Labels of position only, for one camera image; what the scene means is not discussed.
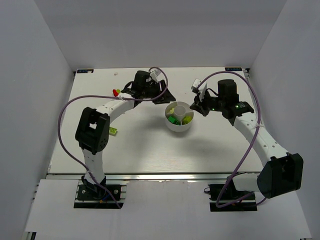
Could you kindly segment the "dark green lego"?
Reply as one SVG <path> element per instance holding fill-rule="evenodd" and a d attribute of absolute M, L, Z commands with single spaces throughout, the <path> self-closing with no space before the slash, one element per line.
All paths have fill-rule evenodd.
<path fill-rule="evenodd" d="M 179 125 L 179 121 L 174 116 L 169 116 L 168 121 L 174 125 Z"/>

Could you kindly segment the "red curved lego with green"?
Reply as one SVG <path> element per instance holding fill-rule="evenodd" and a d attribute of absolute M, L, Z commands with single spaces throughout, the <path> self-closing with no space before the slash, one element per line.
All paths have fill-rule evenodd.
<path fill-rule="evenodd" d="M 120 89 L 113 89 L 112 93 L 113 93 L 114 97 L 117 97 L 121 93 L 121 90 Z"/>

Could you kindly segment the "lime green lego plate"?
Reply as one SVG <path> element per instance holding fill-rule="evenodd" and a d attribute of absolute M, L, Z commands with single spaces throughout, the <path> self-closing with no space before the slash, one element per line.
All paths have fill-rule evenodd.
<path fill-rule="evenodd" d="M 118 129 L 117 128 L 114 128 L 114 127 L 109 127 L 109 135 L 111 136 L 116 136 L 117 133 L 118 133 Z"/>

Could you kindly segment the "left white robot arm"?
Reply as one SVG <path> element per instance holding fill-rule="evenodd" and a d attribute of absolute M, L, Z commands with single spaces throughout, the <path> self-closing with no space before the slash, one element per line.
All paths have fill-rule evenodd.
<path fill-rule="evenodd" d="M 85 186 L 96 191 L 106 182 L 102 151 L 109 140 L 110 124 L 116 118 L 134 109 L 143 101 L 151 101 L 155 105 L 176 101 L 168 90 L 168 78 L 158 79 L 163 73 L 157 67 L 152 67 L 149 71 L 139 70 L 134 80 L 127 83 L 115 99 L 97 108 L 86 107 L 82 111 L 75 139 L 79 143 L 88 168 L 82 177 Z"/>

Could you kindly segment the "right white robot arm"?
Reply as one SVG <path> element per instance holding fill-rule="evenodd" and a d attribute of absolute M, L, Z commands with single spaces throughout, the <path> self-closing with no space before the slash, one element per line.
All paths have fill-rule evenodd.
<path fill-rule="evenodd" d="M 299 190 L 302 183 L 303 158 L 291 154 L 280 146 L 246 101 L 240 101 L 237 85 L 232 79 L 218 81 L 218 94 L 211 96 L 207 84 L 196 79 L 191 87 L 196 94 L 190 108 L 204 117 L 211 111 L 222 116 L 249 142 L 259 157 L 263 169 L 260 173 L 237 173 L 231 186 L 239 192 L 258 192 L 270 199 Z"/>

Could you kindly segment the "white round divided container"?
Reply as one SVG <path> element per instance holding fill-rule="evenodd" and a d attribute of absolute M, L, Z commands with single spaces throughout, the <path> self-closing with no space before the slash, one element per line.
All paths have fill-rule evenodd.
<path fill-rule="evenodd" d="M 169 113 L 169 110 L 174 108 L 174 113 Z M 179 121 L 179 125 L 172 124 L 168 121 L 168 117 L 173 116 Z M 185 116 L 192 116 L 192 121 L 189 124 L 182 125 L 182 119 Z M 165 124 L 175 133 L 182 133 L 188 131 L 193 122 L 194 111 L 190 109 L 190 105 L 183 101 L 175 101 L 170 103 L 165 109 Z"/>

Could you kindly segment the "blue label sticker right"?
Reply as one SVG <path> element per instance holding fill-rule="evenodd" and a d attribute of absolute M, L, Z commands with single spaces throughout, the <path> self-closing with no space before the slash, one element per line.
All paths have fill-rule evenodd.
<path fill-rule="evenodd" d="M 241 67 L 225 67 L 225 71 L 228 72 L 242 72 L 243 69 Z"/>

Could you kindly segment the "blue label sticker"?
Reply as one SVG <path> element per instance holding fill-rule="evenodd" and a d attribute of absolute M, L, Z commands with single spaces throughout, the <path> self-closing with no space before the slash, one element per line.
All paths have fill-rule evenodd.
<path fill-rule="evenodd" d="M 76 71 L 77 74 L 92 74 L 94 69 L 78 69 Z"/>
<path fill-rule="evenodd" d="M 243 69 L 241 67 L 225 67 L 225 71 L 228 72 L 242 72 Z"/>

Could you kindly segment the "blue label sticker left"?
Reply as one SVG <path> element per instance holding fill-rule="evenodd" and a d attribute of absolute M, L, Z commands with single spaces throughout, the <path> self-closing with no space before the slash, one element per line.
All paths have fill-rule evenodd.
<path fill-rule="evenodd" d="M 92 74 L 94 69 L 78 69 L 76 71 L 77 74 Z"/>

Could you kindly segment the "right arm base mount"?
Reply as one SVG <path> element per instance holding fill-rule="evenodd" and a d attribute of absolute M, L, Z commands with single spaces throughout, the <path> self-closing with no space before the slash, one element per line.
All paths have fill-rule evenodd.
<path fill-rule="evenodd" d="M 256 197 L 254 194 L 245 198 L 241 202 L 237 201 L 226 207 L 216 207 L 216 201 L 224 184 L 209 184 L 203 192 L 209 196 L 209 207 L 211 212 L 255 212 L 257 211 Z M 226 189 L 219 201 L 220 205 L 234 201 L 248 194 L 248 191 L 237 191 L 235 189 Z"/>

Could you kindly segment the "aluminium table front rail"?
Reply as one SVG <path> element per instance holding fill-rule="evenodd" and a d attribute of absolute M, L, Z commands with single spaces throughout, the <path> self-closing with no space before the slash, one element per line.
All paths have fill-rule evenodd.
<path fill-rule="evenodd" d="M 225 180 L 231 173 L 141 173 L 106 174 L 107 181 L 171 181 L 171 180 Z"/>

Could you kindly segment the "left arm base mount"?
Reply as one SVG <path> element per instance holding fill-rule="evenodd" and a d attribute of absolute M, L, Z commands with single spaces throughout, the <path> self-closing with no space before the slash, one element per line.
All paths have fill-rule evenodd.
<path fill-rule="evenodd" d="M 113 195 L 116 202 L 111 195 L 104 189 L 98 188 L 98 192 L 87 188 L 83 183 L 79 183 L 76 189 L 73 208 L 74 209 L 121 209 L 126 198 L 126 186 L 121 184 L 107 184 L 106 188 Z"/>

